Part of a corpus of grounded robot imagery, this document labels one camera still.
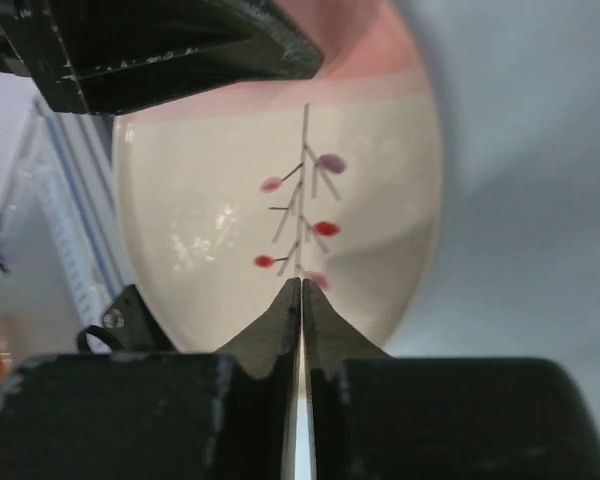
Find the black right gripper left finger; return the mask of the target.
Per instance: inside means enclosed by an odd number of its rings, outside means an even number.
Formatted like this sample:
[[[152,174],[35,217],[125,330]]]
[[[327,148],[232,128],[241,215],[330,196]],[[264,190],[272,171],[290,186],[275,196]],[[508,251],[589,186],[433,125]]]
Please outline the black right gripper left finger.
[[[290,479],[301,282],[213,353],[42,355],[0,384],[0,479]]]

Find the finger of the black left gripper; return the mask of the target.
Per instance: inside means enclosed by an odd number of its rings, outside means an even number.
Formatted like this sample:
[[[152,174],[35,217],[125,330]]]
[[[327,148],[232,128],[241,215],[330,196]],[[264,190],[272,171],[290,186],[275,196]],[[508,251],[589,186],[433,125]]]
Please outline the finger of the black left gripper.
[[[239,82],[305,80],[324,55],[273,1],[0,1],[0,72],[55,112],[123,115]]]

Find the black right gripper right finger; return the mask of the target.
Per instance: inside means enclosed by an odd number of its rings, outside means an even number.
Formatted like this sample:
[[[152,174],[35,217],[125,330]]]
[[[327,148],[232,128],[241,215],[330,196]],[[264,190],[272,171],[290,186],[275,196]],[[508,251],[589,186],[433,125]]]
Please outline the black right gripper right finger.
[[[540,358],[398,358],[302,284],[317,479],[600,479],[600,436]]]

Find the pink beige leaf plate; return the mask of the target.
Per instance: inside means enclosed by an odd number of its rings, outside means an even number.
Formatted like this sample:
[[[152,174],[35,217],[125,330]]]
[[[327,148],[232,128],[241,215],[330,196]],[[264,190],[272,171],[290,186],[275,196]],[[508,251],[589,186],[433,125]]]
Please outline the pink beige leaf plate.
[[[182,351],[223,345],[294,276],[383,342],[430,263],[442,138],[396,3],[284,8],[324,52],[315,78],[240,83],[115,123],[124,245]]]

